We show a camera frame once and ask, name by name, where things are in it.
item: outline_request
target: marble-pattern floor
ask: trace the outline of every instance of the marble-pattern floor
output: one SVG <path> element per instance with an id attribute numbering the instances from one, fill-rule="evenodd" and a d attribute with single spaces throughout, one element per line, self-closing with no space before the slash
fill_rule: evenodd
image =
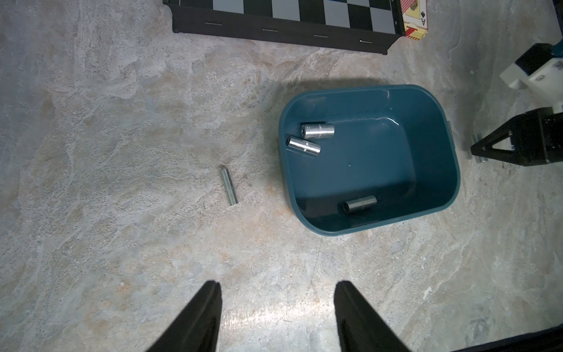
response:
<path id="1" fill-rule="evenodd" d="M 172 33 L 160 0 L 0 3 L 0 350 L 144 351 L 221 283 L 220 351 L 339 351 L 350 280 L 415 351 L 563 323 L 563 164 L 476 164 L 539 106 L 502 70 L 561 39 L 551 0 L 429 0 L 389 55 Z M 445 211 L 336 238 L 286 206 L 284 105 L 307 90 L 418 84 L 452 123 Z M 240 203 L 229 207 L 218 168 Z"/>

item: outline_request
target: metal socket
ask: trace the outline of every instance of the metal socket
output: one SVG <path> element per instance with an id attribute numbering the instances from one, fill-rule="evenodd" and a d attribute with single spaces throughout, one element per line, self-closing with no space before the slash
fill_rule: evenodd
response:
<path id="1" fill-rule="evenodd" d="M 369 208 L 376 203 L 377 199 L 375 196 L 369 195 L 367 197 L 348 200 L 347 202 L 344 202 L 343 208 L 344 212 L 349 214 Z"/>
<path id="2" fill-rule="evenodd" d="M 334 125 L 325 123 L 303 124 L 301 125 L 301 138 L 303 139 L 322 139 L 334 136 Z"/>
<path id="3" fill-rule="evenodd" d="M 320 154 L 320 145 L 299 139 L 294 136 L 289 137 L 289 139 L 287 140 L 287 146 L 313 155 Z"/>
<path id="4" fill-rule="evenodd" d="M 227 192 L 229 204 L 232 206 L 237 204 L 238 201 L 236 200 L 235 188 L 233 187 L 233 182 L 231 181 L 229 169 L 227 169 L 226 167 L 221 169 L 221 178 L 223 179 L 223 184 L 225 185 L 225 191 Z"/>

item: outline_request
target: ace of spades card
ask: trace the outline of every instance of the ace of spades card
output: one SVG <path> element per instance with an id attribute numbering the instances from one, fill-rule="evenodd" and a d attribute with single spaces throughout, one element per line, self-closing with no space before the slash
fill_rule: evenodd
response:
<path id="1" fill-rule="evenodd" d="M 428 29 L 426 0 L 415 0 L 403 13 L 403 20 L 424 29 Z"/>

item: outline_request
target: teal plastic bin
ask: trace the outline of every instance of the teal plastic bin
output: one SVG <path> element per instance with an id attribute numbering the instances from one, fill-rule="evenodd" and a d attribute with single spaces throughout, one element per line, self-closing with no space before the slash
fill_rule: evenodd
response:
<path id="1" fill-rule="evenodd" d="M 317 156 L 287 147 L 301 124 L 326 122 L 331 139 L 312 140 Z M 459 191 L 459 165 L 444 111 L 419 86 L 307 92 L 279 122 L 285 195 L 309 229 L 336 236 L 427 215 L 449 207 Z M 346 214 L 347 200 L 374 195 L 377 204 Z"/>

